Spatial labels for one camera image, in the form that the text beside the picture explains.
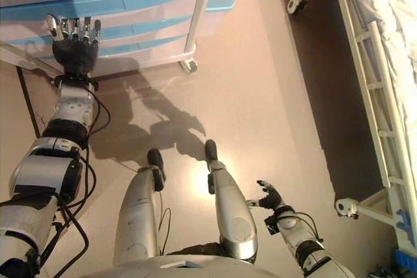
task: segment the bed wheel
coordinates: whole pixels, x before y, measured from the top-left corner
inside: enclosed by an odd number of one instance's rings
[[[287,12],[291,15],[299,13],[307,4],[307,0],[289,0]]]

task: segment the wheel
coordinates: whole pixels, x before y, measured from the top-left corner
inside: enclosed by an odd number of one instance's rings
[[[194,73],[197,71],[197,61],[193,58],[180,61],[179,64],[181,68],[188,73]]]
[[[291,0],[288,3],[288,13],[294,16],[295,14],[299,13],[302,9],[304,9],[306,5],[306,0],[300,0],[297,4],[295,4],[295,2]]]
[[[159,152],[158,149],[150,149],[147,157],[149,165],[157,166],[159,168],[159,171],[155,169],[153,174],[155,191],[161,191],[163,190],[164,183],[167,179],[164,172],[164,161],[162,159],[161,152]]]
[[[217,147],[214,140],[209,139],[208,141],[206,141],[204,149],[206,152],[206,159],[208,162],[217,160]]]
[[[307,0],[289,0],[287,5],[287,12],[289,14],[299,13],[307,4]]]

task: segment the beige floor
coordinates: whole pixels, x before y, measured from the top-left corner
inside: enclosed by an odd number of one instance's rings
[[[151,146],[162,150],[164,203],[173,212],[167,252],[216,241],[214,198],[207,193],[201,161],[208,138],[216,140],[219,157],[247,198],[262,195],[257,179],[271,182],[288,204],[314,216],[325,246],[357,277],[387,262],[395,242],[390,228],[366,217],[343,219],[334,211],[284,7],[283,0],[236,0],[217,33],[198,42],[195,74],[170,65],[100,82],[98,95],[113,122],[91,142],[98,186],[79,217],[91,246],[65,277],[111,265],[124,192]],[[47,120],[55,94],[38,76],[27,80],[38,117]],[[8,179],[5,173],[1,177]],[[280,235],[271,237],[264,227],[267,213],[253,210],[257,265],[282,277],[302,277]],[[79,234],[70,229],[42,276],[53,276],[81,246]]]

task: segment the wire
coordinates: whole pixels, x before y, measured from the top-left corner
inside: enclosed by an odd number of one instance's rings
[[[295,219],[299,219],[299,220],[301,220],[301,221],[303,221],[303,222],[305,222],[306,223],[306,225],[311,229],[311,231],[313,232],[313,234],[314,234],[314,237],[317,239],[317,240],[321,240],[320,239],[320,237],[319,237],[319,235],[315,232],[315,230],[314,230],[314,228],[304,219],[304,218],[302,218],[302,217],[300,217],[300,216],[295,216],[295,215],[293,215],[293,216],[281,216],[281,217],[279,217],[279,218],[277,218],[277,221],[281,221],[282,219],[291,219],[291,218],[295,218]]]
[[[85,203],[87,202],[88,194],[89,194],[89,167],[87,164],[89,164],[89,158],[90,158],[90,148],[87,146],[85,149],[85,174],[84,174],[84,198],[81,200],[81,203],[77,207],[77,209],[74,212],[74,216],[78,214],[79,211],[84,207]]]
[[[165,246],[167,245],[168,237],[169,237],[169,231],[171,230],[171,216],[172,216],[171,208],[166,208],[165,209],[164,214],[162,215],[162,221],[164,220],[165,214],[168,211],[169,211],[168,229],[167,229],[167,236],[165,237],[164,247],[162,248],[162,255],[164,255],[164,253],[165,253]]]
[[[88,166],[91,176],[93,177],[93,186],[91,187],[90,191],[87,194],[87,199],[93,194],[93,191],[96,189],[96,185],[97,185],[97,176],[96,176],[96,172],[94,171],[93,167],[91,166],[91,164],[87,163],[87,161],[81,157],[81,161],[84,162],[85,166]],[[75,202],[71,205],[68,205],[68,208],[73,208],[77,205],[80,205],[82,203],[83,200],[80,200],[78,202]]]
[[[314,226],[315,235],[316,235],[316,237],[320,238],[319,231],[317,230],[317,226],[315,224],[314,218],[312,218],[309,214],[304,213],[304,212],[296,212],[295,214],[304,215],[304,216],[307,216],[308,218],[310,218],[310,220],[311,220],[311,222],[313,223],[313,226]]]
[[[8,201],[5,201],[5,202],[0,203],[0,206],[14,204],[15,202],[18,202],[20,200],[27,199],[27,198],[30,198],[30,197],[35,197],[37,195],[51,195],[51,196],[54,196],[55,198],[57,198],[58,205],[65,211],[65,213],[69,217],[69,220],[71,220],[73,222],[74,226],[77,228],[77,230],[81,234],[81,237],[84,240],[84,248],[76,256],[74,256],[68,263],[66,263],[64,265],[64,267],[62,267],[61,270],[59,270],[58,273],[55,274],[55,276],[53,276],[53,278],[58,278],[58,277],[62,276],[62,274],[67,269],[69,269],[69,267],[71,267],[71,265],[73,265],[73,263],[75,263],[87,251],[87,249],[89,248],[89,239],[88,239],[85,231],[83,230],[83,227],[81,227],[81,225],[78,223],[77,219],[74,217],[74,215],[71,213],[71,211],[69,210],[69,208],[66,206],[66,204],[65,204],[64,200],[62,199],[62,197],[58,193],[56,193],[54,191],[43,190],[43,191],[37,191],[37,192],[33,192],[33,193],[28,193],[28,194],[25,194],[25,195],[15,195],[13,197],[13,199],[10,199]]]
[[[164,203],[162,202],[162,193],[161,193],[161,191],[159,191],[159,199],[160,199],[160,204],[161,204],[161,212],[159,214],[159,226],[158,226],[158,230],[161,229],[161,225],[162,225],[162,207],[164,205]]]
[[[92,135],[92,134],[94,134],[94,133],[96,133],[96,132],[99,132],[100,130],[103,130],[104,128],[106,128],[107,126],[108,126],[108,124],[110,124],[110,121],[111,121],[111,114],[110,114],[110,111],[109,111],[109,109],[97,98],[97,96],[91,91],[91,90],[89,90],[88,88],[86,88],[86,87],[84,87],[84,86],[81,86],[83,89],[85,89],[87,92],[89,92],[92,96],[93,96],[93,98],[94,98],[94,100],[96,100],[96,102],[97,102],[97,105],[98,105],[98,110],[97,110],[97,115],[96,115],[96,117],[94,118],[94,120],[93,120],[93,123],[91,124],[91,126],[90,126],[90,132],[89,132],[89,135]],[[103,107],[103,109],[106,111],[106,113],[107,113],[107,116],[108,116],[108,119],[107,119],[107,121],[106,121],[106,123],[104,123],[104,125],[103,126],[101,126],[99,129],[97,129],[97,130],[94,130],[94,126],[95,126],[95,124],[96,124],[96,122],[97,122],[97,120],[98,120],[98,117],[100,116],[100,110],[101,110],[101,107]]]
[[[162,251],[160,252],[160,255],[164,255],[165,246],[167,245],[167,242],[168,242],[169,231],[171,230],[172,211],[171,211],[171,208],[166,208],[164,210],[164,213],[162,213],[162,210],[163,210],[163,207],[164,207],[164,202],[162,200],[162,192],[161,191],[159,191],[159,196],[160,196],[160,200],[161,200],[161,213],[160,213],[161,215],[160,215],[160,219],[159,219],[158,232],[161,231],[161,227],[162,227],[162,223],[164,222],[165,215],[166,215],[167,212],[169,212],[167,236],[165,237],[164,247],[162,248]]]

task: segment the robot forearm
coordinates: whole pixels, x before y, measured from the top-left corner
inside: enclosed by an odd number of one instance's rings
[[[85,19],[84,36],[72,33],[69,39],[67,21],[47,17],[54,56],[65,73],[54,81],[59,88],[55,114],[14,171],[11,200],[0,207],[0,274],[6,277],[33,277],[39,272],[54,215],[58,207],[76,198],[83,168],[80,152],[87,148],[94,124],[97,88],[88,72],[98,53],[100,22],[94,24],[90,42],[89,21]]]
[[[263,180],[257,182],[268,195],[261,200],[248,200],[247,203],[274,210],[274,214],[265,219],[266,227],[271,234],[281,233],[304,277],[354,278],[347,268],[336,262],[324,249],[317,234],[303,225],[302,219],[291,206],[284,203],[272,185]]]
[[[53,193],[65,203],[76,197],[80,151],[93,117],[93,97],[85,88],[61,83],[54,117],[10,179],[12,200],[0,207],[0,273],[8,277],[13,271],[28,277],[37,273],[59,206]]]

